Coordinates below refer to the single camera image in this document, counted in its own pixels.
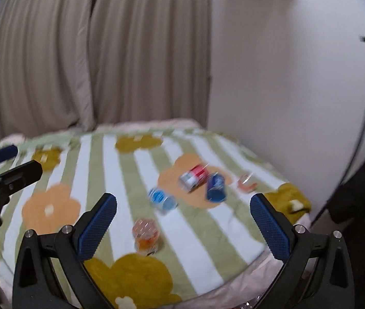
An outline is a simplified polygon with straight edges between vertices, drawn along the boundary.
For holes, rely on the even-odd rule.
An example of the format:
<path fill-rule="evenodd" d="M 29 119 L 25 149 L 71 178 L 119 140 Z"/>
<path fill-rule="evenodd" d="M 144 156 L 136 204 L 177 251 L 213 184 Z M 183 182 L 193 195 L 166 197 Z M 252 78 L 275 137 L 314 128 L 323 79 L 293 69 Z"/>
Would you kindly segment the red labelled plastic cup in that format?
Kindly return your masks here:
<path fill-rule="evenodd" d="M 208 165 L 200 163 L 180 175 L 178 181 L 184 191 L 190 193 L 203 185 L 209 176 Z"/>

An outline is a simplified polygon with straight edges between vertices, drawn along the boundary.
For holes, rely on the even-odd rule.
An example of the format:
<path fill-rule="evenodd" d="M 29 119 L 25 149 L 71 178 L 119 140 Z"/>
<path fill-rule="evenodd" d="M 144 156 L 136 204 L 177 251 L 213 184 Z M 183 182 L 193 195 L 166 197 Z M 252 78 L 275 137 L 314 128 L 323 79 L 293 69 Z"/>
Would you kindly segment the dark blue labelled cup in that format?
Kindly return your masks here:
<path fill-rule="evenodd" d="M 225 178 L 219 172 L 208 176 L 206 198 L 212 203 L 221 203 L 226 199 Z"/>

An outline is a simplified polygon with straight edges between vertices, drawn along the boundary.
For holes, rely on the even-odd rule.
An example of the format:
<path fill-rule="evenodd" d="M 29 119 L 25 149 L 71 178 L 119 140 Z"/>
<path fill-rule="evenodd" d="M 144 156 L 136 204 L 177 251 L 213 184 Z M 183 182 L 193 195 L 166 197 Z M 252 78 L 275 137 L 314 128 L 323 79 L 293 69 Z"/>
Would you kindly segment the beige curtain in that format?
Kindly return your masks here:
<path fill-rule="evenodd" d="M 0 0 L 0 138 L 208 120 L 211 0 Z"/>

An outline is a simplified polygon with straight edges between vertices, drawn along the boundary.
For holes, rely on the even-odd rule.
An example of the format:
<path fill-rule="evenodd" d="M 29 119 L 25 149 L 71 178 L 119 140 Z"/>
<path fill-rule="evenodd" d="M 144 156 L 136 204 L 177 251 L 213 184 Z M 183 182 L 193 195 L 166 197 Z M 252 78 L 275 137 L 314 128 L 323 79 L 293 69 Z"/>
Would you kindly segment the orange labelled plastic cup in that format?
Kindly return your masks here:
<path fill-rule="evenodd" d="M 160 230 L 152 219 L 139 218 L 132 228 L 135 250 L 138 254 L 148 256 L 155 254 L 159 247 Z"/>

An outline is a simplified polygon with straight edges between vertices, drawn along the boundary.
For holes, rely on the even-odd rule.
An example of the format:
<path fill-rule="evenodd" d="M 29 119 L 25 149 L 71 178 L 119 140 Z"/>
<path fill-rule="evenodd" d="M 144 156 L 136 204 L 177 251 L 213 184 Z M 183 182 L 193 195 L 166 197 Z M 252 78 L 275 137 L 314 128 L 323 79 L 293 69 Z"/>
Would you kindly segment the clear cup orange print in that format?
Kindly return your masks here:
<path fill-rule="evenodd" d="M 237 187 L 243 193 L 252 193 L 256 190 L 258 183 L 251 173 L 244 173 L 237 180 Z"/>

